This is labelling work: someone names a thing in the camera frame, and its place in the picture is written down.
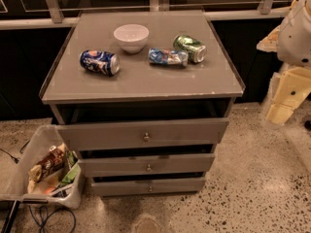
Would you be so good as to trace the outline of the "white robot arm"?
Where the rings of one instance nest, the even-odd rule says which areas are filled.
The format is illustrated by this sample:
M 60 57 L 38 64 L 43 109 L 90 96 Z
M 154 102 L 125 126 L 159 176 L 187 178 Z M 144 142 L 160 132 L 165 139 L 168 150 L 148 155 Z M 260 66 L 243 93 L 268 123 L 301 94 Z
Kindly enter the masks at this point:
M 293 1 L 281 24 L 257 44 L 289 67 L 279 76 L 266 119 L 284 124 L 311 93 L 311 0 Z

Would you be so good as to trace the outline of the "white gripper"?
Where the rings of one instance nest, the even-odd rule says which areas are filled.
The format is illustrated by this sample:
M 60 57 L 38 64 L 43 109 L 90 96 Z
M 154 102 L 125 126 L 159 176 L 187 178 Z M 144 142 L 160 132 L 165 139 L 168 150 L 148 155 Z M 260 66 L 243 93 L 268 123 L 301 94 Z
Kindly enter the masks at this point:
M 266 37 L 257 43 L 257 49 L 276 52 L 280 27 L 275 27 Z M 294 110 L 311 93 L 311 69 L 291 66 L 284 71 L 273 97 L 266 119 L 274 124 L 284 124 L 293 115 Z

